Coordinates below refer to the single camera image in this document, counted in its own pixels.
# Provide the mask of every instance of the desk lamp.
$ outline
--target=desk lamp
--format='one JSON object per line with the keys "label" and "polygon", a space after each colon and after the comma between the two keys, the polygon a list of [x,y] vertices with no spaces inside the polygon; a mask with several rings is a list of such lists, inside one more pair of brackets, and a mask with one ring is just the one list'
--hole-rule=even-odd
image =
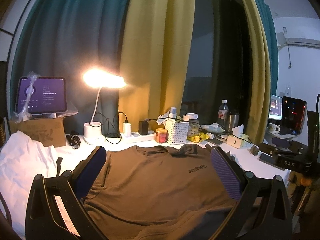
{"label": "desk lamp", "polygon": [[84,140],[88,144],[99,144],[106,140],[106,138],[102,135],[101,132],[101,123],[94,122],[93,118],[97,110],[98,98],[100,94],[100,90],[103,87],[107,88],[123,88],[126,84],[122,77],[112,75],[106,71],[101,69],[90,69],[83,75],[83,79],[86,84],[92,88],[99,88],[96,105],[94,107],[94,111],[92,114],[92,118],[90,122],[84,123]]}

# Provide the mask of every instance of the tablet screen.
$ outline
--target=tablet screen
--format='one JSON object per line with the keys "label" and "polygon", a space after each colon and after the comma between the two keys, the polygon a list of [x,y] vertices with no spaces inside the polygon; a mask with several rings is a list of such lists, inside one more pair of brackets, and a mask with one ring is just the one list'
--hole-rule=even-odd
{"label": "tablet screen", "polygon": [[27,99],[27,91],[31,90],[28,104],[30,114],[60,113],[67,110],[64,78],[39,77],[33,88],[29,87],[30,79],[20,78],[16,112],[20,113]]}

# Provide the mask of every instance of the white plastic basket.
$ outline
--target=white plastic basket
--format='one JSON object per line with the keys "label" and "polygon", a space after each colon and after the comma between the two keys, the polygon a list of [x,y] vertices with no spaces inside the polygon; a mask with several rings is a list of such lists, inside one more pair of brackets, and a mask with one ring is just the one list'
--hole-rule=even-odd
{"label": "white plastic basket", "polygon": [[165,124],[165,128],[168,131],[167,142],[171,145],[186,143],[188,127],[188,122],[176,122],[175,120],[168,119]]}

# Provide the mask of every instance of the white mug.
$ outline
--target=white mug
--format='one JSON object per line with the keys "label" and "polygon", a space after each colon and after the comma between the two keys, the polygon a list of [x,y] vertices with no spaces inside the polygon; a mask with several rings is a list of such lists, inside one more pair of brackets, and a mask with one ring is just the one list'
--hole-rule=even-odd
{"label": "white mug", "polygon": [[280,133],[280,125],[275,125],[274,123],[269,123],[269,131],[274,134]]}

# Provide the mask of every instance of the white charger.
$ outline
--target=white charger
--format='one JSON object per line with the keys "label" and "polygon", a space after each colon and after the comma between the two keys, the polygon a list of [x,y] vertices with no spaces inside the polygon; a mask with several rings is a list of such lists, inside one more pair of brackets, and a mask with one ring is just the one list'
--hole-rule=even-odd
{"label": "white charger", "polygon": [[126,137],[130,137],[131,136],[131,124],[128,123],[128,120],[125,120],[123,123],[123,134]]}

